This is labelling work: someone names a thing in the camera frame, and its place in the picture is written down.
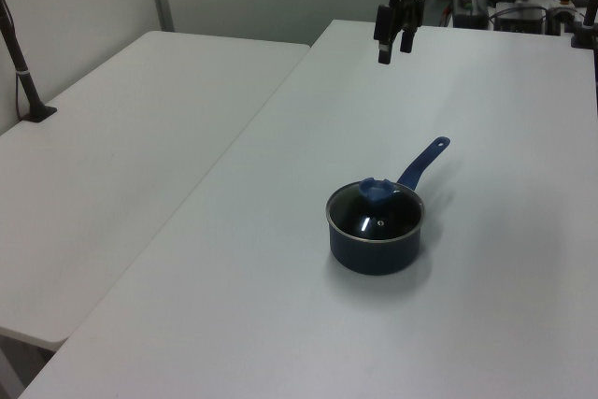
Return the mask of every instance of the desk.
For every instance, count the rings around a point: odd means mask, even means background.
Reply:
[[[332,23],[23,399],[598,391],[591,52],[422,27],[385,66],[373,30]],[[329,195],[398,178],[438,135],[422,255],[344,268]]]
[[[307,46],[149,33],[0,137],[0,334],[58,349]]]

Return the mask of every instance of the saucepan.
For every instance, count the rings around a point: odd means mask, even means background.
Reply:
[[[388,275],[417,258],[425,209],[415,188],[449,143],[447,137],[435,139],[397,182],[368,178],[333,193],[326,218],[330,248],[340,263],[358,273]]]

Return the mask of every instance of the cord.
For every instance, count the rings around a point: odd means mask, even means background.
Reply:
[[[15,74],[15,108],[17,109],[17,118],[22,121],[21,112],[19,111],[19,74]]]
[[[495,19],[498,16],[503,16],[504,14],[508,14],[508,13],[514,13],[516,11],[523,11],[525,9],[542,9],[544,11],[545,18],[548,14],[548,10],[546,8],[540,7],[540,6],[512,7],[512,8],[507,8],[502,11],[499,11],[498,13],[494,13],[488,19],[489,19],[489,21],[491,21],[492,19]]]
[[[8,19],[10,20],[10,26],[12,27],[12,31],[14,32],[15,31],[15,22],[12,20],[12,14],[10,13],[10,8],[8,7],[6,0],[1,0],[1,1],[2,1],[2,8],[7,13]]]

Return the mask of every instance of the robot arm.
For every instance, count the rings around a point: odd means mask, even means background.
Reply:
[[[415,32],[421,27],[424,0],[389,0],[377,10],[374,39],[379,42],[378,62],[389,64],[394,39],[403,32],[401,51],[410,53]]]

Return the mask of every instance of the saucepan handle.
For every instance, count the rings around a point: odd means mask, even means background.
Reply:
[[[438,137],[413,161],[397,181],[412,191],[418,186],[421,174],[450,144],[448,137]]]

